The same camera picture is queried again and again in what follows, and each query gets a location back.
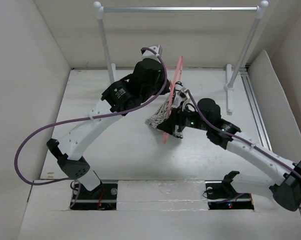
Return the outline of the newspaper print trousers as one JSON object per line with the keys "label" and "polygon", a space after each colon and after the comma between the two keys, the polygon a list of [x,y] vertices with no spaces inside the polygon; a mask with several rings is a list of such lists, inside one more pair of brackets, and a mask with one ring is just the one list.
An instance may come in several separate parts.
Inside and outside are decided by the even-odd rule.
{"label": "newspaper print trousers", "polygon": [[[184,87],[184,84],[180,81],[178,81],[175,85],[175,93],[174,93],[174,101],[173,101],[173,104],[172,104],[172,107],[170,109],[170,114],[171,115],[173,113],[173,110],[174,109],[181,109],[181,110],[184,110],[182,109],[181,106],[178,106],[178,97],[177,97],[177,92],[182,89]],[[160,108],[149,118],[147,118],[145,120],[145,124],[156,129],[157,130],[157,125],[160,124],[161,122],[164,121],[164,114],[165,114],[165,103],[166,103],[166,100],[165,102],[160,106]],[[174,136],[175,138],[178,138],[178,139],[182,139],[184,136],[183,136],[183,133],[182,133],[182,130],[178,130],[180,132],[180,136]],[[165,133],[163,132],[163,143],[165,144],[167,142],[169,138],[169,134],[168,133]]]}

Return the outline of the pink clothes hanger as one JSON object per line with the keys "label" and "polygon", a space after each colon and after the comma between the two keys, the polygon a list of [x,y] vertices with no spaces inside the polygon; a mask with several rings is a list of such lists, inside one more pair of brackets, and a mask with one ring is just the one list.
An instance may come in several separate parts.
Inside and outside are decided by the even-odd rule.
{"label": "pink clothes hanger", "polygon": [[167,97],[166,101],[165,101],[165,113],[164,113],[164,120],[167,120],[170,116],[171,113],[171,107],[173,105],[174,102],[174,95],[175,95],[175,86],[178,80],[181,79],[182,77],[182,72],[183,72],[183,56],[181,55],[179,57],[176,69],[175,69],[175,73],[174,73],[174,77],[173,80],[169,81],[170,83],[170,93],[169,96]]}

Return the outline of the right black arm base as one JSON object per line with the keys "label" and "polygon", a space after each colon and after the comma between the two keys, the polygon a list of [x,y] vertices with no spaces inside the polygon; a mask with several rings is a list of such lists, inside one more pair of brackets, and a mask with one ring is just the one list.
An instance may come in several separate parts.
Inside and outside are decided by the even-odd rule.
{"label": "right black arm base", "polygon": [[228,187],[220,180],[205,181],[202,196],[207,199],[207,206],[213,210],[254,210],[252,195],[237,193],[233,187]]}

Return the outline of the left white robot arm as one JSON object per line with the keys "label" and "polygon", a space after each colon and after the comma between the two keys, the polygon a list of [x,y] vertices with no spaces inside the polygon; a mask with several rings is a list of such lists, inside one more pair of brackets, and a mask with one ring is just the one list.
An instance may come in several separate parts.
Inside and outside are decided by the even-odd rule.
{"label": "left white robot arm", "polygon": [[60,139],[46,145],[60,169],[72,180],[81,183],[90,198],[101,195],[103,183],[84,158],[84,152],[110,125],[135,110],[153,96],[169,91],[166,69],[158,58],[139,61],[131,74],[110,84],[101,94],[88,120],[76,125]]}

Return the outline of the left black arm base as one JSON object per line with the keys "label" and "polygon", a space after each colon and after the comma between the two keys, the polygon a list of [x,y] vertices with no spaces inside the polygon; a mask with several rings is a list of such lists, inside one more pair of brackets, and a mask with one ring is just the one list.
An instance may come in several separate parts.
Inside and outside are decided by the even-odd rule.
{"label": "left black arm base", "polygon": [[118,182],[106,181],[97,195],[92,196],[76,181],[70,183],[72,197],[69,208],[74,211],[114,211],[117,209]]}

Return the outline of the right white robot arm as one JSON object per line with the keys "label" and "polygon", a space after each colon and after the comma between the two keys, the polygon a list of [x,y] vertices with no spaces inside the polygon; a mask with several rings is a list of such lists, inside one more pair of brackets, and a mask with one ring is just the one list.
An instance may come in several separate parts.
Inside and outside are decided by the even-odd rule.
{"label": "right white robot arm", "polygon": [[220,106],[211,98],[199,100],[193,111],[187,103],[181,102],[156,128],[179,138],[186,127],[205,131],[213,144],[240,156],[268,176],[264,179],[244,177],[239,171],[231,171],[221,182],[224,195],[232,198],[252,193],[273,198],[288,211],[300,208],[301,161],[293,162],[253,143],[239,127],[222,119]]}

